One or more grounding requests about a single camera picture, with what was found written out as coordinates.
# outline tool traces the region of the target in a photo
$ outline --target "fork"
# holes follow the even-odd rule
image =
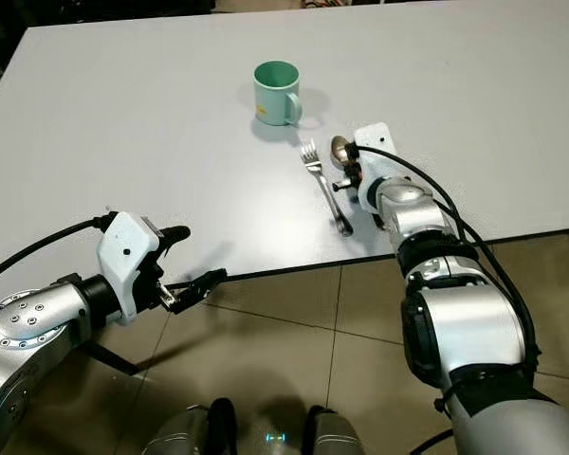
[[[329,190],[326,178],[322,174],[322,164],[319,154],[316,152],[314,139],[302,142],[302,161],[305,168],[318,180],[322,193],[326,197],[326,202],[329,204],[329,209],[333,213],[333,218],[335,218],[335,226],[340,234],[344,237],[352,235],[354,232],[352,225],[350,225],[350,222],[341,211],[340,206],[338,206],[331,190]]]

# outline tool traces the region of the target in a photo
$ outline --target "table surface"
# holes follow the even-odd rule
[[[299,128],[253,118],[262,61],[301,70]],[[187,224],[165,282],[392,253],[343,192],[341,238],[297,144],[386,121],[486,239],[569,228],[569,1],[429,2],[31,28],[0,83],[0,261],[104,208]],[[97,232],[0,296],[97,270]]]

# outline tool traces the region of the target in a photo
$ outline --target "silver robot arm segment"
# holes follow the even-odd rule
[[[189,235],[187,227],[158,230],[145,218],[121,212],[98,247],[101,275],[87,280],[69,275],[0,301],[0,451],[34,386],[93,330],[113,321],[127,325],[160,304],[178,314],[226,278],[224,269],[208,272],[177,293],[160,282],[156,261]]]
[[[527,321],[474,247],[459,240],[430,189],[386,158],[355,150],[395,154],[387,126],[362,128],[355,141],[340,162],[357,181],[360,204],[389,232],[406,282],[405,356],[415,376],[442,391],[435,405],[450,415],[459,453],[569,454],[569,414],[532,385]],[[334,156],[341,144],[334,140]]]

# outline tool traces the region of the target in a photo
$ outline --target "mint green mug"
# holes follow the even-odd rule
[[[296,124],[302,117],[299,70],[276,60],[257,66],[254,75],[257,118],[268,125]]]

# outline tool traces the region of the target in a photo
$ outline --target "mug handle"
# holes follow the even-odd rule
[[[288,98],[291,105],[291,114],[285,119],[285,121],[291,125],[294,125],[302,117],[302,102],[300,101],[300,97],[298,97],[295,93],[287,93],[286,97]]]

